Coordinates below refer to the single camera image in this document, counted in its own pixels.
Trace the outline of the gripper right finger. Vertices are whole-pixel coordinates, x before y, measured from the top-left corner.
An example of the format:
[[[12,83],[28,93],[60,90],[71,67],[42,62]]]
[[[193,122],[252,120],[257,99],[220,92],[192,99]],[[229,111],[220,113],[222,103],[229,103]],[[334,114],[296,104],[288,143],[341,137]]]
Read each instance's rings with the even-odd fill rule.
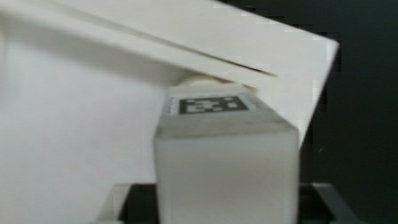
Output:
[[[368,224],[330,183],[302,183],[296,224]]]

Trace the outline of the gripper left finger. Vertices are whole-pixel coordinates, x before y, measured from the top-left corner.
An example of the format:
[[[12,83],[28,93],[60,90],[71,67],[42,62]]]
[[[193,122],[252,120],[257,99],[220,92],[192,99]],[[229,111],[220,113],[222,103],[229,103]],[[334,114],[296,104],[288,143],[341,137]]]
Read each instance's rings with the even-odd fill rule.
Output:
[[[160,224],[153,183],[122,183],[112,187],[96,224]]]

